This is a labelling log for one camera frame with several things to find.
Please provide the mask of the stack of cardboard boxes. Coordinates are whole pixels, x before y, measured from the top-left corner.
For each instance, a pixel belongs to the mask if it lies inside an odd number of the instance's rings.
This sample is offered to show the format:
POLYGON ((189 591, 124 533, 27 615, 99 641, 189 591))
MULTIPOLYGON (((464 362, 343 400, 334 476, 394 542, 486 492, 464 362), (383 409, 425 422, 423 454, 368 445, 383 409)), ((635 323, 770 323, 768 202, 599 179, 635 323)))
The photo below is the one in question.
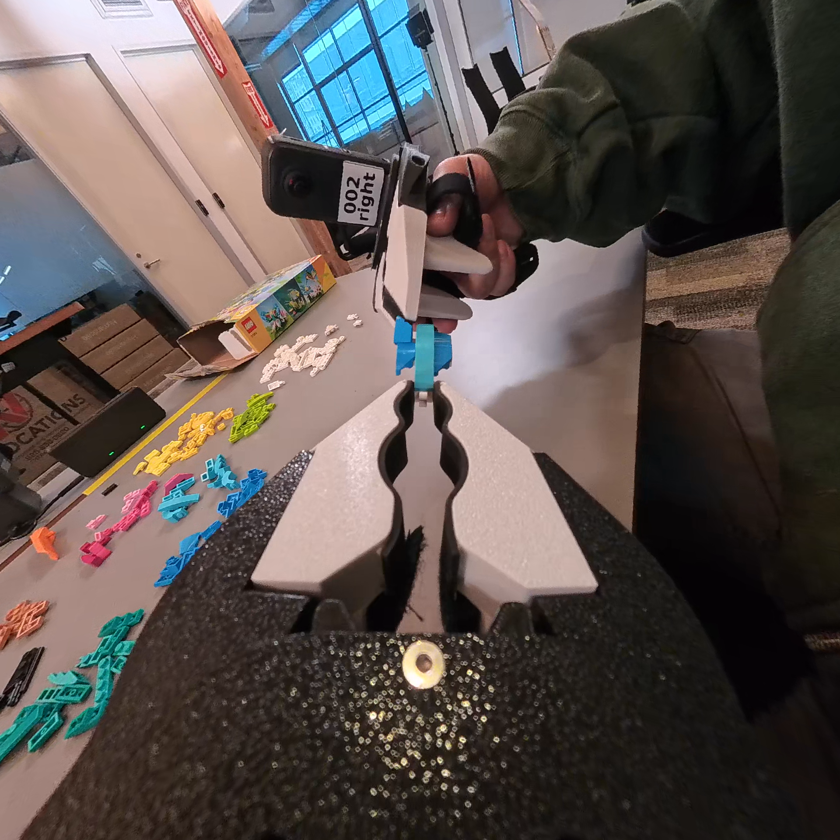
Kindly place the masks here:
POLYGON ((117 391, 152 395, 187 362, 180 333, 165 310, 146 314, 124 302, 75 327, 59 344, 117 391))

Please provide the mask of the pile of white lego bricks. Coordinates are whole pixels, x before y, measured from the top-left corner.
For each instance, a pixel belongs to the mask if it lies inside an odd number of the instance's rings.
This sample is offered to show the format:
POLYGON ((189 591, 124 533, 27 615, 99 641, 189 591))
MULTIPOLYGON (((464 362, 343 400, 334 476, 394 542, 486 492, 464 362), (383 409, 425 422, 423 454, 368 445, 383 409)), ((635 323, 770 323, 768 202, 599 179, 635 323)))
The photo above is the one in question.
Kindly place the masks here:
POLYGON ((322 333, 302 334, 292 344, 281 345, 263 367, 259 384, 274 391, 285 384, 282 378, 284 374, 307 373, 310 377, 319 375, 330 365, 347 340, 345 333, 363 326, 364 320, 352 313, 340 323, 327 325, 322 333))

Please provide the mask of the pile of lime lego bricks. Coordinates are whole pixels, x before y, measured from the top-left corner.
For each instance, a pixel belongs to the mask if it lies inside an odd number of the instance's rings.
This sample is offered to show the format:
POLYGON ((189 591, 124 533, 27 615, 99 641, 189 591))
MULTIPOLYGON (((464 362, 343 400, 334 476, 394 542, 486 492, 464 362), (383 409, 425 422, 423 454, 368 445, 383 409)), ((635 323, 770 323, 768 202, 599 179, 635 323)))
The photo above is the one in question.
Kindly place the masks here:
POLYGON ((275 408, 275 404, 271 401, 273 397, 273 393, 268 392, 253 394, 247 400, 244 411, 235 415, 231 422, 228 436, 231 444, 235 444, 259 430, 275 408))

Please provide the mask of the blue lego assembly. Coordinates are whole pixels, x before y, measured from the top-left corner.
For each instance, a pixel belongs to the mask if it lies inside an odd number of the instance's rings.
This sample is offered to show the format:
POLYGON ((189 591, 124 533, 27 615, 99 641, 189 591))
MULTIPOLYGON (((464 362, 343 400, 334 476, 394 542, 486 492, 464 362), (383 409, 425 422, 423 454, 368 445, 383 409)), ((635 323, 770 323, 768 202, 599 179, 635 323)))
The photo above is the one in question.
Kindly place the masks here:
MULTIPOLYGON (((395 372, 399 375, 403 370, 414 370, 415 358, 415 325, 402 317, 395 319, 393 342, 395 350, 395 372)), ((435 354, 434 373, 435 377, 442 370, 447 370, 452 364, 453 349, 452 339, 446 333, 435 328, 435 354)))

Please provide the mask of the pile of black lego bricks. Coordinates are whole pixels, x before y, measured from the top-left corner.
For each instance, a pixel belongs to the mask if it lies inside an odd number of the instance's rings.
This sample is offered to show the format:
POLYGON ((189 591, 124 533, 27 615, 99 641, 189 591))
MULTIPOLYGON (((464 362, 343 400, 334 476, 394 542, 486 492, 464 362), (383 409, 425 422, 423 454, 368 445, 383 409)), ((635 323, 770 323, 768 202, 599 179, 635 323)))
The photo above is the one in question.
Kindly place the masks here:
POLYGON ((1 693, 1 711, 15 707, 32 684, 35 672, 46 651, 37 646, 29 649, 19 660, 13 674, 1 693))

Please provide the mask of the dark cloth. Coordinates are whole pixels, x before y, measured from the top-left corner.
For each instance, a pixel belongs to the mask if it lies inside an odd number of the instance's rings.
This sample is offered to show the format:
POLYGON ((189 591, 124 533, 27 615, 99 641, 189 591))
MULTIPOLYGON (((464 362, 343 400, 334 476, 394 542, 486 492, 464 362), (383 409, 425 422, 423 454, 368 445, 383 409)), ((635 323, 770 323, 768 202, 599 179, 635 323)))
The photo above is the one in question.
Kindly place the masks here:
POLYGON ((781 483, 758 335, 646 323, 640 354, 634 530, 698 616, 752 720, 809 669, 764 579, 781 483))

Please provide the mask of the wooden pillar with red stickers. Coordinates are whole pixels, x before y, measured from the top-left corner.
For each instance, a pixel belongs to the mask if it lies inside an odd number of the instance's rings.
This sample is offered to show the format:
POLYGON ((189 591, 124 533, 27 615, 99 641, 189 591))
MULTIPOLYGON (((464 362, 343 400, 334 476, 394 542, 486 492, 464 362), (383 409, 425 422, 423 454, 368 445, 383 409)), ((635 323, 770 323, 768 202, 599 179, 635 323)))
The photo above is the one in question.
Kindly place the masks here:
MULTIPOLYGON (((277 126, 251 80, 243 61, 224 30, 210 1, 175 1, 174 5, 189 28, 197 47, 212 69, 225 104, 235 115, 255 157, 257 165, 257 197, 263 199, 261 152, 265 143, 279 135, 277 126)), ((312 256, 322 256, 336 277, 352 272, 333 245, 331 235, 322 222, 286 218, 288 228, 295 231, 299 243, 312 256)))

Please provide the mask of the turquoise and white lego piece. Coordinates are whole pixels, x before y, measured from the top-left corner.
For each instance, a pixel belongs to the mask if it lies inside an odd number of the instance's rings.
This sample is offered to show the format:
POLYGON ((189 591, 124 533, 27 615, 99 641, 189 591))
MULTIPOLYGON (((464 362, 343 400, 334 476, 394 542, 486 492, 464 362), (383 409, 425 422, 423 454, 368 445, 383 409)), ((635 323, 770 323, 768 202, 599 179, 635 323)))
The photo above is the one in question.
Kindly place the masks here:
POLYGON ((434 389, 435 327, 419 323, 415 330, 414 391, 416 402, 425 406, 434 389))

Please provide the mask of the printed cardboard box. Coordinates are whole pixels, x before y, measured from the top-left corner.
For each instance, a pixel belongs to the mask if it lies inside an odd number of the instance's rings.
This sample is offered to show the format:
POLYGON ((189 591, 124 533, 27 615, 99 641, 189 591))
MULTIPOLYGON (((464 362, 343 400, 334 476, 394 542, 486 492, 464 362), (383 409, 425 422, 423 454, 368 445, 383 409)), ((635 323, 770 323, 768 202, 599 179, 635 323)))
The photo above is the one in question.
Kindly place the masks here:
POLYGON ((27 486, 56 465, 49 451, 103 406, 66 366, 53 365, 1 398, 1 442, 27 486))

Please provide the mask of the black device on tripod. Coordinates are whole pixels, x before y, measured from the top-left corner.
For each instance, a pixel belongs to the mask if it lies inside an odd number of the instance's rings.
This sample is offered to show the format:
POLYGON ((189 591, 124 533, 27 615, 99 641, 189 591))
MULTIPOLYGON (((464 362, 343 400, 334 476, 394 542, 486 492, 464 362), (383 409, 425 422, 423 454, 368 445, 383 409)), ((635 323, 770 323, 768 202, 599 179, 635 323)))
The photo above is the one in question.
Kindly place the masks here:
POLYGON ((423 53, 423 60, 434 89, 438 120, 445 127, 445 133, 448 137, 448 154, 458 154, 460 152, 458 125, 453 124, 451 120, 450 106, 452 103, 445 82, 442 81, 444 68, 434 44, 435 30, 425 2, 409 5, 406 30, 414 46, 423 53))

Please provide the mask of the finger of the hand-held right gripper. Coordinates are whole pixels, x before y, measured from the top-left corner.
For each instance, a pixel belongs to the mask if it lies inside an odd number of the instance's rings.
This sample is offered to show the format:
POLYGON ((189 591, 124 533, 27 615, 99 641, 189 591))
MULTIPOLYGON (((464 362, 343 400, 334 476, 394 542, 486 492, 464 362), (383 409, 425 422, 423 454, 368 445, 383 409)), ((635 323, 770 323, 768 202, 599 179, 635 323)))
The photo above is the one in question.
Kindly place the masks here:
POLYGON ((373 309, 387 321, 417 318, 426 248, 427 198, 394 196, 374 251, 373 309))

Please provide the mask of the window with blue panes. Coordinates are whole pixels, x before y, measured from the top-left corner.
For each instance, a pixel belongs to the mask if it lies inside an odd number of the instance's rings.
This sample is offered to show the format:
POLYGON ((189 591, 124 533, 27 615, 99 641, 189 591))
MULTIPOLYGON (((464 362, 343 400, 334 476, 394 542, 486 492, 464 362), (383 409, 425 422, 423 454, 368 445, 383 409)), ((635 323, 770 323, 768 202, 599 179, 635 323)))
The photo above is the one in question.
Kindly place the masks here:
POLYGON ((390 128, 411 142, 406 112, 432 85, 407 31, 408 2, 310 2, 264 52, 304 140, 347 148, 390 128))

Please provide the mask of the wooden desk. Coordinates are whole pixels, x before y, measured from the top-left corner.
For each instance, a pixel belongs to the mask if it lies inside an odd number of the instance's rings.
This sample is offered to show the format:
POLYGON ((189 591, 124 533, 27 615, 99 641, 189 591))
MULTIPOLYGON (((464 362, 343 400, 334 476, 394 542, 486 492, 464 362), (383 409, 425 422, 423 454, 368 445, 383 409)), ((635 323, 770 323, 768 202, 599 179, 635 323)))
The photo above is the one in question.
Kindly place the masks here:
POLYGON ((2 392, 25 384, 34 375, 64 361, 78 366, 77 357, 59 341, 56 330, 84 307, 78 301, 38 319, 1 342, 2 392))

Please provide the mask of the pile of teal lego bricks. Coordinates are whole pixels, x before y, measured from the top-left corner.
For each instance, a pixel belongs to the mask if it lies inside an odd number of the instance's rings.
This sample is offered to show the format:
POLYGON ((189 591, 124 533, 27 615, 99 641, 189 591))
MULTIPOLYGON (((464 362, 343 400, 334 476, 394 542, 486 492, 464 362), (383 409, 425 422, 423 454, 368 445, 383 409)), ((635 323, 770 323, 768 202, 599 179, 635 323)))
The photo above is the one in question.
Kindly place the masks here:
POLYGON ((71 739, 99 724, 135 646, 130 632, 144 616, 142 608, 114 616, 102 625, 98 645, 80 657, 77 667, 48 676, 49 685, 2 730, 1 761, 22 746, 29 753, 39 751, 60 731, 71 739))

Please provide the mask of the person's right hand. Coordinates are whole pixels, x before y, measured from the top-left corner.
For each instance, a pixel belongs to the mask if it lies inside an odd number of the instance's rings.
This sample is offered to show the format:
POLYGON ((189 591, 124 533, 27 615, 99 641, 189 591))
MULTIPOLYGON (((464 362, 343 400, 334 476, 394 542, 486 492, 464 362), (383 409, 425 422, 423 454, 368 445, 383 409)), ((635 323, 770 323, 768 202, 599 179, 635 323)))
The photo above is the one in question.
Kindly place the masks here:
POLYGON ((478 154, 462 154, 441 161, 434 181, 448 174, 472 173, 482 218, 482 236, 477 250, 487 257, 492 270, 485 275, 447 272, 467 299, 484 300, 506 295, 517 280, 514 249, 522 241, 523 229, 487 160, 478 154))

